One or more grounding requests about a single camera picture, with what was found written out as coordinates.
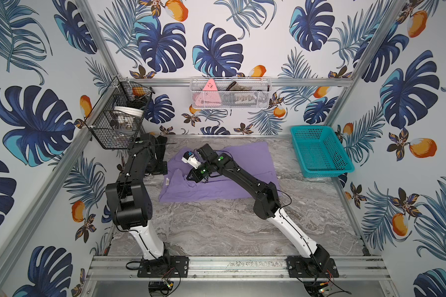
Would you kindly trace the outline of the purple t-shirt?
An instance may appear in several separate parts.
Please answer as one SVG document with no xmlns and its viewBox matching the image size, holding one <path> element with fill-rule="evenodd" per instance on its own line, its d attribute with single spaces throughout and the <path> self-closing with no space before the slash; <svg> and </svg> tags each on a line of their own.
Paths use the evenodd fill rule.
<svg viewBox="0 0 446 297">
<path fill-rule="evenodd" d="M 248 199 L 251 198 L 251 194 L 237 182 L 242 182 L 249 176 L 258 179 L 260 184 L 273 183 L 277 188 L 279 187 L 276 169 L 266 142 L 230 146 L 218 152 L 219 155 L 225 153 L 232 157 L 234 163 L 240 168 L 239 172 L 237 170 L 233 172 L 238 177 L 236 181 L 218 172 L 213 173 L 208 181 L 196 183 L 188 180 L 187 175 L 193 167 L 182 161 L 187 152 L 194 153 L 195 150 L 184 147 L 167 162 L 167 174 L 159 196 L 161 202 L 187 203 L 218 199 Z"/>
</svg>

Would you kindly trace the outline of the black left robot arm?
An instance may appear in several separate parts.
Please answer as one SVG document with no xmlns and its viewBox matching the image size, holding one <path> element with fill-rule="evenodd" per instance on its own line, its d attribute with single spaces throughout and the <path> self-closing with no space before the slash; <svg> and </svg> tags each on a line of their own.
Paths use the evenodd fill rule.
<svg viewBox="0 0 446 297">
<path fill-rule="evenodd" d="M 168 138 L 145 134 L 128 146 L 128 159 L 117 181 L 105 188 L 107 206 L 116 228 L 129 233 L 147 261 L 168 256 L 152 226 L 153 205 L 144 184 L 147 175 L 167 174 L 164 161 Z"/>
</svg>

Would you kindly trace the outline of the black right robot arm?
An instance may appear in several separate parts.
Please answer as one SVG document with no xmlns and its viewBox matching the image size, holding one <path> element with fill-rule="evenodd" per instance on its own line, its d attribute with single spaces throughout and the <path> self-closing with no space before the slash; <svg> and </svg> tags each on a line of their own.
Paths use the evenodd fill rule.
<svg viewBox="0 0 446 297">
<path fill-rule="evenodd" d="M 195 153 L 188 151 L 182 162 L 193 168 L 187 175 L 188 181 L 207 181 L 213 173 L 229 178 L 254 198 L 253 211 L 257 217 L 271 222 L 295 246 L 313 273 L 325 273 L 330 254 L 315 240 L 310 238 L 285 211 L 278 196 L 278 189 L 272 182 L 254 177 L 245 171 L 228 153 L 217 153 L 206 144 Z"/>
</svg>

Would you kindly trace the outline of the folded black t-shirt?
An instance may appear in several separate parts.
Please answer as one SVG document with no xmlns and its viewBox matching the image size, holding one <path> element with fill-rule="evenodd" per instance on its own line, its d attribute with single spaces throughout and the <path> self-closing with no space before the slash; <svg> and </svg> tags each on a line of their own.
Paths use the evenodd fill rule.
<svg viewBox="0 0 446 297">
<path fill-rule="evenodd" d="M 164 136 L 149 135 L 150 151 L 156 163 L 162 163 L 164 160 L 168 138 Z"/>
</svg>

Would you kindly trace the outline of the white bowl in basket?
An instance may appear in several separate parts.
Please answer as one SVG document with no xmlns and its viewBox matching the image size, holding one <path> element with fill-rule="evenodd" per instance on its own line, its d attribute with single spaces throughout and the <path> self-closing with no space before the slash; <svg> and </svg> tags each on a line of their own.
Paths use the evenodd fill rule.
<svg viewBox="0 0 446 297">
<path fill-rule="evenodd" d="M 136 117 L 136 118 L 141 118 L 144 114 L 143 110 L 140 110 L 137 108 L 130 108 L 130 107 L 126 107 L 126 106 L 115 106 L 114 110 L 122 112 L 122 113 L 130 115 L 130 116 L 133 116 L 133 117 Z"/>
</svg>

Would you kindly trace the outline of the pink triangular item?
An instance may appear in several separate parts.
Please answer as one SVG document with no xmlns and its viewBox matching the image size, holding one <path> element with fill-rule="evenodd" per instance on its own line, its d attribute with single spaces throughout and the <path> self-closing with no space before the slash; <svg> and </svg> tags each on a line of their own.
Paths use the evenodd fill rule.
<svg viewBox="0 0 446 297">
<path fill-rule="evenodd" d="M 193 108 L 204 109 L 221 105 L 221 96 L 214 79 L 207 80 L 201 90 L 193 91 Z"/>
</svg>

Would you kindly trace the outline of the teal plastic basket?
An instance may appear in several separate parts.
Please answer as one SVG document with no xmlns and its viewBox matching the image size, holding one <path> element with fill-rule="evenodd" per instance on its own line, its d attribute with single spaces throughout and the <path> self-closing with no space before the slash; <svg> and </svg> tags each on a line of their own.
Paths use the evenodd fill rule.
<svg viewBox="0 0 446 297">
<path fill-rule="evenodd" d="M 333 178 L 355 170 L 353 162 L 332 128 L 293 126 L 290 132 L 304 177 Z"/>
</svg>

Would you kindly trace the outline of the aluminium frame bar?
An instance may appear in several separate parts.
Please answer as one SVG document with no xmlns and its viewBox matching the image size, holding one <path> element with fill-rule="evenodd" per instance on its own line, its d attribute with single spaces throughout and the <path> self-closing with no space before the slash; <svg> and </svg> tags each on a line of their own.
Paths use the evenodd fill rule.
<svg viewBox="0 0 446 297">
<path fill-rule="evenodd" d="M 273 87 L 350 87 L 353 85 L 352 79 L 329 79 L 329 78 L 311 78 L 311 79 L 293 79 L 293 78 L 273 78 L 273 77 L 222 77 L 213 78 L 216 82 L 241 83 L 270 82 Z M 209 77 L 188 77 L 188 78 L 163 78 L 163 79 L 132 79 L 121 78 L 122 81 L 135 82 L 141 85 L 151 87 L 189 87 L 193 82 L 207 81 Z"/>
</svg>

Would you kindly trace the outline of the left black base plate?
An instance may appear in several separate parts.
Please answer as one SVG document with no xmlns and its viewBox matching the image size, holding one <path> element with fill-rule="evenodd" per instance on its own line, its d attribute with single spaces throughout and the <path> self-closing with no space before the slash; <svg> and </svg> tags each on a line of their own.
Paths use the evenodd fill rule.
<svg viewBox="0 0 446 297">
<path fill-rule="evenodd" d="M 189 257 L 162 256 L 154 260 L 142 260 L 137 272 L 138 278 L 187 278 Z"/>
</svg>

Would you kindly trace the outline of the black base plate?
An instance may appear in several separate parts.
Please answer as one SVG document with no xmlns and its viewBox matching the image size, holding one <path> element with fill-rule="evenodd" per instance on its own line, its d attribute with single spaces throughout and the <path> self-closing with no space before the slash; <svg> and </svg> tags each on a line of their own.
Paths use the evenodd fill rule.
<svg viewBox="0 0 446 297">
<path fill-rule="evenodd" d="M 187 278 L 189 257 L 162 256 L 154 260 L 142 260 L 137 272 L 138 278 Z"/>
<path fill-rule="evenodd" d="M 322 270 L 318 268 L 318 264 L 313 259 L 303 258 L 302 256 L 287 256 L 286 264 L 290 278 L 339 277 L 338 268 L 333 258 L 329 258 L 326 263 L 322 262 L 320 264 Z"/>
</svg>

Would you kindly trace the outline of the aluminium front rail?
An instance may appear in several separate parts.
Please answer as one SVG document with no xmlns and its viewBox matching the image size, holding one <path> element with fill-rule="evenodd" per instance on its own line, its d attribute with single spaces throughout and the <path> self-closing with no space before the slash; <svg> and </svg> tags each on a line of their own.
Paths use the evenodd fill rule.
<svg viewBox="0 0 446 297">
<path fill-rule="evenodd" d="M 188 281 L 389 281 L 385 262 L 377 256 L 333 256 L 318 277 L 294 256 L 189 256 L 173 257 L 172 268 L 141 268 L 139 256 L 96 256 L 88 281 L 160 280 Z"/>
</svg>

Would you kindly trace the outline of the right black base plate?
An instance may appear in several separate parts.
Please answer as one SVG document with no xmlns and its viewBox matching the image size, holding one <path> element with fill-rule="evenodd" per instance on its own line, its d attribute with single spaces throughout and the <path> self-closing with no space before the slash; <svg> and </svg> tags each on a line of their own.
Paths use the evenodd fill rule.
<svg viewBox="0 0 446 297">
<path fill-rule="evenodd" d="M 286 264 L 290 278 L 339 277 L 338 268 L 333 258 L 329 258 L 326 263 L 322 262 L 320 264 L 322 270 L 318 268 L 318 264 L 313 259 L 303 258 L 302 256 L 287 256 Z"/>
</svg>

